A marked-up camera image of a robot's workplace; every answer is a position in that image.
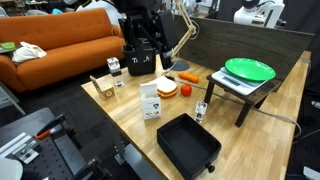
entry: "lamp arm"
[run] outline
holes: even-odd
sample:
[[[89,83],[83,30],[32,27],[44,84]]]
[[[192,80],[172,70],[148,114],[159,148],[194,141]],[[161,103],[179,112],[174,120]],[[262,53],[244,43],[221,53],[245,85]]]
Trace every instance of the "lamp arm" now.
[[[175,57],[182,46],[187,42],[187,40],[194,34],[196,34],[196,27],[192,24],[190,17],[187,14],[187,11],[182,4],[182,0],[177,0],[176,5],[178,6],[179,12],[181,13],[186,25],[188,26],[188,31],[180,39],[179,43],[173,48],[171,58]]]

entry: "red tomato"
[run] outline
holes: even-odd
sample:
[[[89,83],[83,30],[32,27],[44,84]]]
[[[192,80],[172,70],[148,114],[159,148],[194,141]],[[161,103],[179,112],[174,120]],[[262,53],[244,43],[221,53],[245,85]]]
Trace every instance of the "red tomato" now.
[[[192,93],[192,87],[189,84],[184,84],[181,86],[181,94],[183,96],[190,96]]]

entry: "orange couch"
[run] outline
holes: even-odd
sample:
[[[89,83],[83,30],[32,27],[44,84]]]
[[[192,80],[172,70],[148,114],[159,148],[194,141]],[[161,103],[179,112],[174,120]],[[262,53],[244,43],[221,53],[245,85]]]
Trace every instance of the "orange couch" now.
[[[0,41],[38,45],[47,55],[15,65],[0,54],[0,80],[24,92],[107,65],[107,58],[124,59],[120,28],[104,9],[57,15],[0,18]]]

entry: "black plastic bin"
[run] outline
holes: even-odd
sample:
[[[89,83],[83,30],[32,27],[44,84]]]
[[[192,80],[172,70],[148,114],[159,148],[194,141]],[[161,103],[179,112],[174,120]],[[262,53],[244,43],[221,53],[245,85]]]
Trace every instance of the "black plastic bin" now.
[[[128,46],[122,46],[122,51],[126,57],[127,67],[131,76],[145,75],[154,73],[156,70],[156,49],[151,48],[149,43],[143,44],[145,59],[138,59],[133,49]]]
[[[220,142],[184,113],[157,130],[157,141],[170,161],[185,179],[195,179],[211,163],[221,149]]]

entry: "white box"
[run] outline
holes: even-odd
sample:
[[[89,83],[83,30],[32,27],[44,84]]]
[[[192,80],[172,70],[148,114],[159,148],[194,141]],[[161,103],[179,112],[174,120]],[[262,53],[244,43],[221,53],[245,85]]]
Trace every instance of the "white box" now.
[[[161,117],[161,101],[157,93],[157,84],[140,84],[140,94],[143,118],[147,120]]]

